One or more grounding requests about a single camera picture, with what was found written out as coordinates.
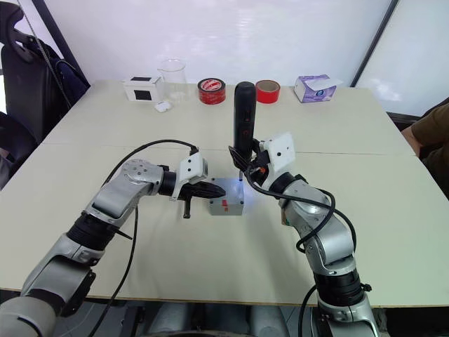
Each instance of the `small gray box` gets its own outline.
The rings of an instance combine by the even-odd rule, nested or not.
[[[212,184],[226,191],[221,198],[209,200],[210,214],[213,216],[241,216],[243,212],[243,181],[238,178],[212,178]]]

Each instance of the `red adhesive tape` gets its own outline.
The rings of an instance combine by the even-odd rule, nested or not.
[[[271,79],[264,79],[262,81],[258,81],[255,84],[255,89],[257,93],[257,101],[261,103],[274,103],[278,100],[279,90],[281,90],[281,86],[276,81],[272,81]]]
[[[199,100],[205,104],[218,104],[226,98],[226,84],[221,79],[203,79],[198,82]]]

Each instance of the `white table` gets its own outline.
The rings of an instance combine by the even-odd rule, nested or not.
[[[195,85],[189,90],[186,103],[160,114],[153,103],[128,101],[120,82],[97,82],[44,143],[137,147],[177,138],[202,149],[227,149],[233,142],[234,86],[227,86],[218,105],[201,103]],[[262,140],[285,131],[293,134],[297,152],[413,155],[368,89],[338,88],[329,102],[302,104],[292,88],[282,87],[277,103],[257,103],[254,135]]]
[[[110,169],[132,149],[45,144],[33,153],[0,192],[1,288],[21,288]],[[202,153],[210,176],[236,175],[227,151]],[[172,167],[186,156],[186,150],[157,148],[138,155]],[[293,173],[331,191],[352,220],[358,271],[374,288],[372,305],[449,304],[449,203],[416,157],[298,154]],[[301,302],[312,274],[295,250],[298,236],[280,224],[276,200],[246,186],[243,216],[212,217],[206,201],[195,200],[192,218],[185,220],[182,207],[167,197],[141,200],[135,260],[119,298]],[[132,216],[122,229],[132,232]],[[128,240],[116,236],[111,241],[95,268],[98,278],[89,296],[112,294],[129,250]]]

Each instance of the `black wire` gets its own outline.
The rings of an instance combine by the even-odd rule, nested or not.
[[[306,311],[307,302],[309,302],[310,296],[316,290],[316,285],[310,288],[310,290],[306,293],[304,300],[301,303],[300,316],[297,321],[297,337],[302,337],[302,320],[304,319],[304,312]]]
[[[144,145],[139,146],[137,149],[133,150],[132,152],[130,152],[129,154],[127,154],[111,171],[111,173],[107,176],[104,184],[107,184],[112,177],[114,176],[114,174],[116,173],[116,171],[120,168],[120,166],[123,165],[123,163],[125,161],[127,161],[130,157],[132,157],[134,154],[146,149],[149,146],[155,145],[155,144],[160,144],[160,143],[177,143],[177,144],[181,144],[181,145],[186,145],[188,147],[190,147],[190,153],[193,154],[192,152],[198,152],[198,147],[196,147],[193,144],[187,143],[187,142],[183,142],[182,140],[176,140],[176,139],[162,139],[162,140],[155,140],[154,142],[150,142]],[[131,268],[131,264],[133,262],[133,258],[134,258],[134,250],[135,250],[135,243],[136,243],[136,239],[137,239],[137,233],[138,233],[138,222],[139,222],[139,209],[136,206],[135,207],[135,217],[134,217],[134,234],[133,234],[133,244],[131,246],[131,252],[129,255],[129,259],[128,259],[128,264],[126,265],[126,270],[125,273],[123,274],[123,277],[120,280],[119,285],[117,286],[117,288],[115,289],[115,292],[112,294],[111,298],[107,301],[106,307],[104,308],[102,314],[100,315],[100,318],[98,319],[97,323],[95,324],[95,326],[93,327],[92,331],[89,333],[88,337],[93,337],[95,335],[95,333],[97,332],[98,328],[100,327],[101,323],[103,322],[103,320],[106,317],[107,312],[109,311],[109,309],[111,308],[112,302],[114,301],[114,299],[116,298],[117,294],[120,292],[121,287],[123,286],[123,283],[125,282],[129,270]]]
[[[146,149],[149,146],[155,145],[155,144],[160,144],[160,143],[177,143],[177,144],[181,144],[181,145],[186,145],[188,147],[190,147],[191,151],[198,151],[198,148],[190,143],[187,142],[183,142],[182,140],[176,140],[176,139],[161,139],[161,140],[155,140],[154,142],[150,142],[144,145],[139,146],[137,149],[133,150],[132,152],[130,152],[129,154],[127,154],[111,171],[111,173],[107,176],[105,182],[103,183],[106,184],[108,183],[112,176],[114,175],[114,173],[120,168],[120,166],[123,165],[123,163],[125,161],[127,161],[130,157],[132,157],[134,154]]]
[[[95,335],[95,333],[97,332],[101,323],[105,319],[107,312],[111,308],[112,302],[115,300],[117,294],[119,293],[121,287],[123,286],[123,283],[125,282],[125,279],[128,276],[129,270],[131,268],[131,263],[133,262],[133,258],[134,258],[135,243],[136,243],[136,239],[137,239],[137,235],[138,235],[139,209],[137,206],[135,207],[134,214],[135,214],[135,217],[134,217],[133,245],[131,246],[131,253],[129,255],[128,264],[126,265],[125,273],[123,274],[123,277],[121,278],[119,285],[115,289],[115,292],[112,294],[109,301],[107,301],[106,307],[104,308],[100,318],[97,321],[97,324],[93,327],[93,329],[88,337],[93,337],[93,335]]]
[[[323,207],[323,208],[326,208],[326,209],[329,209],[329,210],[332,210],[332,209],[333,209],[333,211],[329,211],[329,212],[326,214],[326,217],[323,219],[323,221],[321,221],[321,223],[320,223],[319,226],[317,226],[314,230],[312,230],[312,231],[311,231],[308,235],[306,235],[303,239],[301,239],[300,241],[298,241],[298,243],[297,243],[297,249],[298,249],[299,251],[301,251],[302,253],[304,253],[304,249],[302,249],[302,248],[300,248],[300,247],[298,248],[298,246],[299,246],[300,244],[304,243],[305,241],[307,241],[308,239],[310,239],[311,237],[313,237],[314,235],[316,235],[316,233],[319,232],[319,231],[323,228],[323,226],[328,222],[328,219],[327,219],[326,222],[324,222],[325,219],[326,219],[326,218],[329,218],[329,219],[330,219],[330,217],[332,216],[333,213],[336,213],[336,214],[338,214],[339,216],[341,216],[342,219],[343,219],[343,220],[346,222],[346,224],[348,225],[349,230],[350,230],[350,232],[351,232],[351,237],[352,237],[352,241],[353,241],[353,245],[354,245],[354,251],[356,250],[357,237],[356,237],[356,231],[355,231],[355,229],[354,229],[354,226],[352,225],[352,223],[351,223],[351,221],[348,219],[348,217],[346,217],[346,216],[343,214],[343,212],[341,212],[341,211],[339,211],[338,209],[335,208],[335,198],[334,198],[334,196],[333,196],[330,192],[325,191],[325,190],[320,190],[320,191],[322,191],[322,193],[328,195],[329,198],[330,198],[330,200],[331,200],[330,205],[327,205],[327,204],[324,204],[324,203],[322,203],[322,202],[318,202],[318,201],[315,201],[315,200],[310,200],[310,199],[305,199],[305,198],[301,198],[301,197],[294,197],[293,195],[286,195],[286,194],[282,194],[282,193],[277,193],[277,192],[267,191],[267,190],[264,190],[264,189],[260,188],[259,186],[257,186],[257,185],[254,183],[253,179],[251,179],[251,177],[250,177],[249,170],[250,170],[250,168],[247,168],[246,171],[245,171],[245,177],[246,177],[246,180],[248,181],[248,184],[249,184],[254,190],[258,191],[259,193],[262,193],[262,194],[265,194],[265,195],[269,195],[269,196],[271,196],[271,197],[275,197],[275,198],[279,198],[279,199],[288,199],[288,200],[293,200],[293,201],[304,202],[304,203],[306,203],[306,204],[311,204],[311,205],[315,205],[315,206],[320,206],[320,207]]]

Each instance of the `clear glass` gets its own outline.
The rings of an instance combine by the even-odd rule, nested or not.
[[[163,78],[165,96],[172,103],[181,103],[189,97],[184,68],[185,63],[176,58],[164,60],[159,65],[158,71]]]

